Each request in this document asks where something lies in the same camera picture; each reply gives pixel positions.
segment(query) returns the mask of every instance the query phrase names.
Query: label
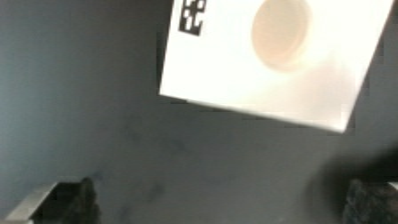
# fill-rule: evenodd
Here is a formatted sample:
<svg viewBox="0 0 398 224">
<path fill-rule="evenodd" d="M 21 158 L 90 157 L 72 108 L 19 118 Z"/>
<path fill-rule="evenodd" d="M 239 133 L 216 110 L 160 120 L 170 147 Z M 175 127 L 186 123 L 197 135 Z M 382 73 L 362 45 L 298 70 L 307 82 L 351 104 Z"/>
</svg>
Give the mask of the label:
<svg viewBox="0 0 398 224">
<path fill-rule="evenodd" d="M 206 10 L 206 0 L 184 0 L 181 17 L 179 17 L 179 31 L 199 36 L 202 30 L 202 13 Z"/>
</svg>

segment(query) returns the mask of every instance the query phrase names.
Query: white paper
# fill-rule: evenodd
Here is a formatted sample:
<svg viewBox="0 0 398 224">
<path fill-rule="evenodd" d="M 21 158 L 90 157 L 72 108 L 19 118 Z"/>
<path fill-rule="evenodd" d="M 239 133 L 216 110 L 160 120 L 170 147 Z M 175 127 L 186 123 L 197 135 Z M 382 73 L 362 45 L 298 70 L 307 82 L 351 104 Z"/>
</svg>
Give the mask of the white paper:
<svg viewBox="0 0 398 224">
<path fill-rule="evenodd" d="M 175 0 L 160 95 L 343 132 L 390 5 Z M 199 35 L 179 30 L 181 16 Z"/>
</svg>

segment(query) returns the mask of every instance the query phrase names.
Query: dark gray surface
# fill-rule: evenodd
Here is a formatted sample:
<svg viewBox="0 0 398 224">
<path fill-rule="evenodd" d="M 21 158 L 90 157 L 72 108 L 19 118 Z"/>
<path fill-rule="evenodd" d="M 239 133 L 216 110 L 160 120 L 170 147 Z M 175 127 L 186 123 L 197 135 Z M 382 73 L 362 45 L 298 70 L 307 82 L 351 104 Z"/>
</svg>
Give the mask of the dark gray surface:
<svg viewBox="0 0 398 224">
<path fill-rule="evenodd" d="M 158 96 L 168 8 L 0 1 L 1 216 L 33 188 L 90 176 L 104 224 L 337 223 L 348 179 L 396 161 L 398 26 L 337 135 Z"/>
</svg>

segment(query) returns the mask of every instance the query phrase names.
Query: white card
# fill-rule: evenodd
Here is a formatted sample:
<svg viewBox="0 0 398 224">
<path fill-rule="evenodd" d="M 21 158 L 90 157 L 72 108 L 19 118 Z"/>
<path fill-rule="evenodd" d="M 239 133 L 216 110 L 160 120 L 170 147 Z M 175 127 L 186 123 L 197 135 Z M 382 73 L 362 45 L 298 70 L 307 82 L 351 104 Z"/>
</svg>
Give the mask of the white card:
<svg viewBox="0 0 398 224">
<path fill-rule="evenodd" d="M 392 0 L 175 0 L 160 95 L 346 129 Z"/>
</svg>

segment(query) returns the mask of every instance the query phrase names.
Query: black object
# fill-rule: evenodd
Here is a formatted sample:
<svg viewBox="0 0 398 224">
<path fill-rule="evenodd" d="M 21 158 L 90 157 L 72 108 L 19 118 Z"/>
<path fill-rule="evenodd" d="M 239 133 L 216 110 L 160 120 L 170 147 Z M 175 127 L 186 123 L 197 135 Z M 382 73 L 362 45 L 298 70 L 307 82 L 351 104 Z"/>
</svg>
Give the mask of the black object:
<svg viewBox="0 0 398 224">
<path fill-rule="evenodd" d="M 94 184 L 88 178 L 78 183 L 55 183 L 33 190 L 0 223 L 99 224 Z"/>
<path fill-rule="evenodd" d="M 398 223 L 398 190 L 387 182 L 351 180 L 343 224 Z"/>
</svg>

